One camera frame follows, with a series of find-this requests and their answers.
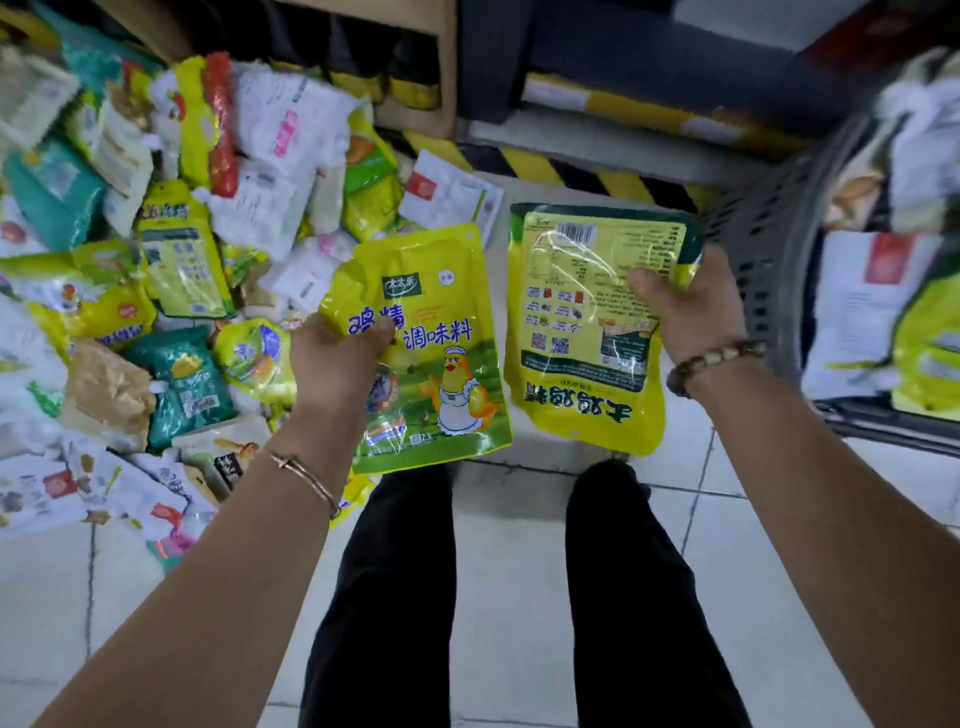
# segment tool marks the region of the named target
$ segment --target white tile floor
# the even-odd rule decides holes
[[[565,189],[496,181],[507,188],[507,204],[610,203]],[[499,225],[488,268],[502,342],[505,215]],[[654,512],[697,574],[709,626],[755,725],[868,725],[743,497],[708,418],[694,402],[667,402],[662,445],[633,464],[654,486]],[[516,443],[493,462],[466,463],[455,489],[453,723],[575,726],[564,505],[570,474],[590,453],[538,433],[518,415],[514,426]],[[960,461],[852,444],[925,511],[960,526]],[[604,504],[596,509],[602,519]],[[327,542],[263,728],[296,725],[306,656],[356,518]],[[28,726],[160,580],[159,564],[142,543],[111,525],[76,524],[0,547],[0,728]]]

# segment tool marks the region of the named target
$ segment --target cartoon chicken illustration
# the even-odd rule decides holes
[[[437,425],[446,435],[466,435],[482,430],[493,419],[499,405],[491,401],[487,390],[470,373],[467,350],[463,347],[444,349],[444,375],[420,386],[420,393],[433,398]]]

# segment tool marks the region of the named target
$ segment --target bracelet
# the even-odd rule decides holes
[[[691,356],[675,366],[673,371],[667,375],[666,388],[677,397],[690,399],[690,393],[686,391],[686,383],[692,376],[700,374],[707,367],[714,367],[717,364],[723,364],[725,361],[732,361],[741,356],[755,356],[762,359],[766,351],[766,344],[762,341],[752,341],[750,339],[734,341],[732,344],[725,344],[722,347],[707,349],[699,356]]]
[[[308,471],[300,461],[294,456],[290,455],[284,457],[283,455],[277,455],[275,452],[270,453],[270,457],[276,463],[276,466],[281,470],[288,470],[291,473],[294,473],[301,479],[307,482],[307,485],[313,489],[313,492],[316,493],[320,498],[325,500],[330,504],[330,520],[333,521],[337,516],[340,515],[340,500],[333,497],[333,494],[330,493],[320,482],[314,474]]]

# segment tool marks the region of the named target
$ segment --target yellow and black striped edge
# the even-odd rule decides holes
[[[628,170],[591,172],[562,159],[513,147],[454,142],[418,132],[377,130],[398,152],[417,158],[424,149],[467,172],[488,172],[528,182],[569,187],[616,200],[647,203],[699,214],[707,210],[721,190],[700,184],[680,184]]]

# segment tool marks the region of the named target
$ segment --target black pants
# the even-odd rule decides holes
[[[373,491],[307,663],[301,728],[450,725],[451,494],[443,467]],[[566,573],[581,726],[750,725],[693,573],[629,466],[609,460],[577,479]]]

